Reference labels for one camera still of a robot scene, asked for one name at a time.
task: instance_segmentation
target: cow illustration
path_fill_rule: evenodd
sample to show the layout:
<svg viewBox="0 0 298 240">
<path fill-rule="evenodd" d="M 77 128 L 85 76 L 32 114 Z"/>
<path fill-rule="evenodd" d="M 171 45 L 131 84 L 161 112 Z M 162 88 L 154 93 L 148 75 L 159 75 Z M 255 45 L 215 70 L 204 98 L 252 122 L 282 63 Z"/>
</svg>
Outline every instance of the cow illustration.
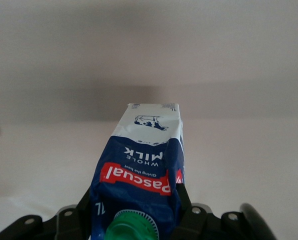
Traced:
<svg viewBox="0 0 298 240">
<path fill-rule="evenodd" d="M 160 122 L 158 121 L 158 118 L 160 116 L 145 116 L 145 115 L 139 115 L 135 117 L 134 123 L 142 126 L 152 127 L 155 129 L 159 129 L 161 131 L 166 131 L 167 126 L 162 126 Z"/>
</svg>

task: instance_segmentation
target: bottle cap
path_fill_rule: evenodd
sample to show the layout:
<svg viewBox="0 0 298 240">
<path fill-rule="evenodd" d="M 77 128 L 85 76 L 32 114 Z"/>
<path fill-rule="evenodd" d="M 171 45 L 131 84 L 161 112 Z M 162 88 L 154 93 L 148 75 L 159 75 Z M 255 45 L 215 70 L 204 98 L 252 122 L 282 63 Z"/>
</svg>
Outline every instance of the bottle cap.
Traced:
<svg viewBox="0 0 298 240">
<path fill-rule="evenodd" d="M 143 216 L 124 212 L 108 226 L 104 240 L 158 240 L 158 236 Z"/>
</svg>

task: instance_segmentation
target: screw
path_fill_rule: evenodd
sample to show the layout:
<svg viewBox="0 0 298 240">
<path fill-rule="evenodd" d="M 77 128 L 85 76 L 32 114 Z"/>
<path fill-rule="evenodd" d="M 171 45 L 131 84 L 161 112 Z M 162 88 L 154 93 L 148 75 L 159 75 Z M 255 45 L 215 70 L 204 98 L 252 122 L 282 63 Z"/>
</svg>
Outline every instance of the screw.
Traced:
<svg viewBox="0 0 298 240">
<path fill-rule="evenodd" d="M 199 208 L 199 207 L 196 207 L 196 206 L 194 206 L 194 207 L 191 209 L 191 211 L 192 211 L 194 214 L 200 214 L 200 213 L 201 213 L 200 208 Z"/>
<path fill-rule="evenodd" d="M 34 221 L 35 221 L 35 219 L 29 218 L 24 222 L 24 224 L 29 225 L 29 224 L 32 224 Z"/>
<path fill-rule="evenodd" d="M 238 216 L 234 213 L 229 213 L 228 218 L 232 221 L 237 221 L 238 220 Z"/>
<path fill-rule="evenodd" d="M 73 211 L 66 211 L 66 212 L 64 213 L 64 216 L 65 216 L 65 217 L 69 217 L 71 214 L 73 214 Z"/>
</svg>

